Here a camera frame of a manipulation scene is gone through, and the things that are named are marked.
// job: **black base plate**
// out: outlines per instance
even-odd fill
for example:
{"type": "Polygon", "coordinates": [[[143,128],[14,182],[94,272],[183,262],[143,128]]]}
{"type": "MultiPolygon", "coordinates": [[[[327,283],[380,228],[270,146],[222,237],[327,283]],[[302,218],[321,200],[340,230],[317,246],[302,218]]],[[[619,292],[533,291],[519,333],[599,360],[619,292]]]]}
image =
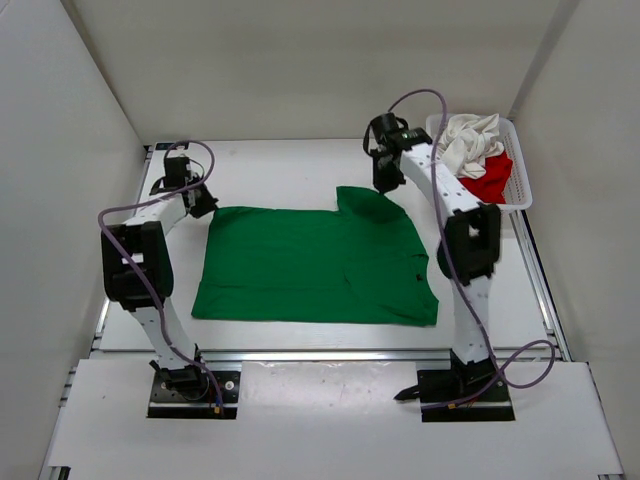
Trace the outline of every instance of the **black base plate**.
{"type": "Polygon", "coordinates": [[[460,385],[460,377],[453,370],[419,370],[418,385],[423,422],[507,422],[516,419],[509,390],[497,382],[474,403],[456,408],[426,408],[428,404],[446,402],[473,395],[486,382],[460,385]]]}
{"type": "Polygon", "coordinates": [[[218,380],[218,385],[222,390],[224,416],[219,409],[215,408],[214,398],[208,393],[200,399],[187,400],[178,392],[165,388],[162,378],[156,373],[149,396],[147,418],[235,420],[238,414],[237,405],[240,395],[240,372],[214,371],[213,375],[218,380]],[[231,386],[228,382],[233,383],[233,388],[227,390],[226,386],[231,386]]]}

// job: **green fabric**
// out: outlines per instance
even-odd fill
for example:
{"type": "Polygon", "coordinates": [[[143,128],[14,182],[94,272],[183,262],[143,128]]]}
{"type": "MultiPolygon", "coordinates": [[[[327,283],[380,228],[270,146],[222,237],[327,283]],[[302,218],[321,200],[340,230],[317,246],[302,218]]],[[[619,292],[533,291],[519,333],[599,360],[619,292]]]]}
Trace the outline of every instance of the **green fabric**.
{"type": "Polygon", "coordinates": [[[200,319],[435,325],[427,253],[404,210],[358,187],[338,211],[216,211],[192,315],[200,319]]]}

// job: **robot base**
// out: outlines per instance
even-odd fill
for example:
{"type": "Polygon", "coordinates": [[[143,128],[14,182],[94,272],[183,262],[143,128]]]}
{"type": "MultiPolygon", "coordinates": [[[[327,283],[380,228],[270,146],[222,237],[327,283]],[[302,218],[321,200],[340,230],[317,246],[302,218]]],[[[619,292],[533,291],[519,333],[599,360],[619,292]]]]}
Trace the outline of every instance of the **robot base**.
{"type": "Polygon", "coordinates": [[[224,416],[215,406],[215,393],[206,392],[198,399],[186,399],[180,393],[166,388],[156,372],[149,396],[147,418],[197,418],[208,420],[235,420],[240,395],[240,372],[214,371],[222,390],[224,416]]]}
{"type": "Polygon", "coordinates": [[[491,360],[464,365],[451,352],[450,370],[419,370],[418,387],[423,422],[506,422],[516,419],[509,389],[496,382],[475,401],[456,408],[429,408],[430,404],[463,398],[479,391],[495,375],[491,360]]]}

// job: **green cloth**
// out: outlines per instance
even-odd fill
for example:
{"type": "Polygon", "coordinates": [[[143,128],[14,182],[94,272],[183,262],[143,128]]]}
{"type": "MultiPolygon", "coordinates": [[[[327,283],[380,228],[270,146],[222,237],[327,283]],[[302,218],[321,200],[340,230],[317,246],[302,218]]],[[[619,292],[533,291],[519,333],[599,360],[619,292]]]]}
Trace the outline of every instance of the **green cloth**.
{"type": "Polygon", "coordinates": [[[192,315],[435,325],[429,257],[404,210],[366,188],[337,196],[336,212],[217,210],[192,315]]]}

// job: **white panel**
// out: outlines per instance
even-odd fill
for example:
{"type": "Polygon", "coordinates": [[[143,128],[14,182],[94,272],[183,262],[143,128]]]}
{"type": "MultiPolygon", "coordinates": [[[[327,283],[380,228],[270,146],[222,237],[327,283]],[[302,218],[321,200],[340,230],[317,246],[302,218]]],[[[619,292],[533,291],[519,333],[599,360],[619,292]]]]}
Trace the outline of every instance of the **white panel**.
{"type": "MultiPolygon", "coordinates": [[[[523,382],[541,368],[516,363],[510,377],[523,382]]],[[[559,364],[543,384],[512,392],[516,421],[483,424],[423,424],[416,403],[394,402],[416,381],[412,363],[245,363],[235,421],[146,419],[151,378],[144,361],[82,362],[51,464],[70,466],[70,480],[585,480],[620,472],[584,364],[559,364]]]]}
{"type": "MultiPolygon", "coordinates": [[[[371,160],[358,140],[211,142],[217,160],[208,182],[221,206],[335,210],[336,187],[371,188],[371,160]]],[[[144,194],[164,175],[162,156],[155,152],[144,194]]],[[[187,154],[208,167],[206,152],[191,147],[187,154]]],[[[406,186],[389,194],[413,220],[430,255],[428,281],[440,300],[435,327],[348,325],[293,322],[230,322],[194,320],[191,307],[202,278],[211,215],[187,218],[168,235],[176,277],[173,303],[187,333],[203,349],[447,349],[453,342],[451,284],[435,260],[439,242],[435,212],[418,188],[406,186]]],[[[502,258],[496,267],[490,298],[490,333],[498,347],[517,348],[546,338],[543,320],[507,217],[504,218],[502,258]]],[[[114,305],[106,322],[103,350],[148,350],[140,325],[114,305]]]]}
{"type": "MultiPolygon", "coordinates": [[[[453,111],[506,116],[558,3],[70,1],[149,143],[355,138],[425,86],[453,111]]],[[[419,100],[401,111],[420,125],[439,106],[419,100]]]]}
{"type": "Polygon", "coordinates": [[[144,152],[59,2],[0,11],[0,478],[22,480],[92,338],[97,212],[132,196],[144,152]]]}
{"type": "Polygon", "coordinates": [[[640,477],[640,3],[583,0],[517,126],[529,211],[569,347],[640,477]]]}

